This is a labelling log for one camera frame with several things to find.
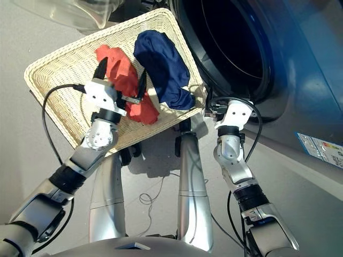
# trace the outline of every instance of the gray floor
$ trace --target gray floor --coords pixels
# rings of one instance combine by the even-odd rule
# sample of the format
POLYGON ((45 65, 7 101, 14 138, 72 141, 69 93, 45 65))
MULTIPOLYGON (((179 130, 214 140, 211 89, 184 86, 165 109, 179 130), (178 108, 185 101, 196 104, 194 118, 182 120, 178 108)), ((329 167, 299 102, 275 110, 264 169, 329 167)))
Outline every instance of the gray floor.
MULTIPOLYGON (((41 108, 28 92, 23 80, 25 68, 38 58, 81 37, 76 30, 46 21, 1 0, 1 84, 0 84, 0 223, 8 221, 20 202, 57 167, 58 162, 48 145, 41 123, 41 108)), ((232 233, 226 214, 227 186, 220 167, 212 157, 216 132, 206 121, 199 141, 212 212, 232 233)), ((72 148, 49 121, 53 140, 63 158, 72 148)), ((173 130, 164 131, 143 142, 146 159, 134 160, 123 169, 127 233, 139 234, 148 226, 147 206, 138 201, 139 194, 155 195, 161 177, 167 176, 160 196, 155 201, 153 222, 148 233, 175 233, 177 219, 178 178, 168 176, 179 170, 174 157, 173 130)), ((252 155, 250 167, 264 191, 275 203, 299 240, 304 256, 341 256, 343 246, 342 202, 291 171, 281 155, 272 154, 259 145, 252 155)), ((88 213, 94 177, 76 196, 70 224, 56 241, 46 248, 56 253, 87 243, 88 213)), ((239 216, 232 203, 234 219, 239 216)), ((243 252, 215 226, 216 256, 242 256, 243 252)))

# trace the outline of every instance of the woven basket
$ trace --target woven basket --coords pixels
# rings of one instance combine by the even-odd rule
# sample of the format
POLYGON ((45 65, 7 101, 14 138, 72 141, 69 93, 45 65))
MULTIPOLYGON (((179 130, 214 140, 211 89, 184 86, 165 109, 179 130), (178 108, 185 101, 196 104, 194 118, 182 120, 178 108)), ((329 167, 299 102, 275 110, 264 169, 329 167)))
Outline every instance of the woven basket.
MULTIPOLYGON (((193 116, 205 105, 206 93, 200 74, 169 10, 151 11, 68 44, 31 64, 25 71, 25 81, 41 104, 44 96, 53 87, 72 83, 84 84, 91 80, 98 65, 94 51, 102 44, 120 47, 140 76, 143 67, 134 58, 133 50, 138 34, 149 29, 166 33, 174 42, 190 71, 188 90, 196 97, 196 106, 189 111, 178 111, 168 108, 165 103, 159 104, 151 80, 147 78, 149 96, 160 113, 158 121, 152 125, 144 125, 123 117, 118 128, 118 144, 109 151, 110 154, 115 153, 193 116)), ((94 111, 97 110, 85 100, 82 93, 72 88, 54 92, 47 103, 47 113, 74 148, 80 144, 89 129, 94 111)))

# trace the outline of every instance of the red garment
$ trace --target red garment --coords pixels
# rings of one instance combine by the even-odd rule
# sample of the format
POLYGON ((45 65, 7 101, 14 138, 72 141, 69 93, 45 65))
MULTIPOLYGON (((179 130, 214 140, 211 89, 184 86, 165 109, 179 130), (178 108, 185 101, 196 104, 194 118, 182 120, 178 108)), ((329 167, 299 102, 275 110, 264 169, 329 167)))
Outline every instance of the red garment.
MULTIPOLYGON (((125 96, 137 96, 137 72, 123 50, 119 47, 109 48, 103 44, 97 48, 95 53, 98 61, 108 57, 106 76, 113 83, 115 89, 121 91, 125 96)), ((127 102, 125 110, 128 113, 128 118, 142 122, 143 124, 155 123, 159 115, 147 92, 144 93, 143 100, 140 104, 127 102)))

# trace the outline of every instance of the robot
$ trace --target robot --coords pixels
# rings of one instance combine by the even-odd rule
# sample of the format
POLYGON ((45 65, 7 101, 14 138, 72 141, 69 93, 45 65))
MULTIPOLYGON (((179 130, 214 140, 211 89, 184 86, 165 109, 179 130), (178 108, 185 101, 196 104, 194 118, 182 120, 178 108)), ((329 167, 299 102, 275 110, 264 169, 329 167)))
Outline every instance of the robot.
MULTIPOLYGON (((104 80, 107 60, 99 63, 91 81, 75 85, 100 108, 92 116, 92 126, 81 144, 48 179, 23 202, 9 223, 0 226, 0 256, 31 256, 35 243, 47 241, 65 216, 64 207, 74 198, 84 181, 95 171, 95 188, 90 212, 90 244, 52 256, 210 256, 213 247, 210 203, 200 162, 198 139, 190 119, 180 123, 175 154, 181 159, 178 195, 177 235, 129 237, 125 233, 121 167, 127 164, 123 152, 105 158, 118 141, 118 124, 125 101, 139 103, 143 94, 124 97, 104 80)), ((139 92, 145 91, 140 80, 139 92)), ((249 230, 250 256, 299 256, 299 245, 275 206, 268 201, 244 160, 244 134, 240 131, 252 114, 253 104, 235 97, 212 99, 218 142, 214 158, 237 200, 249 230), (229 100, 227 105, 218 104, 229 100)))

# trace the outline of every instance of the navy blue garment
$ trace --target navy blue garment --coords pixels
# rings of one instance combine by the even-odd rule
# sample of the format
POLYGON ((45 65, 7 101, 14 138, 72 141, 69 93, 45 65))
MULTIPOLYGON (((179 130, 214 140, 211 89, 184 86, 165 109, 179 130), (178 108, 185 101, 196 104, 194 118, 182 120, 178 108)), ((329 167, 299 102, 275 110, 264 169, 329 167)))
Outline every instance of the navy blue garment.
POLYGON ((165 33, 140 33, 133 55, 149 74, 160 103, 166 102, 175 110, 189 110, 195 105, 194 96, 181 88, 188 85, 188 68, 165 33))

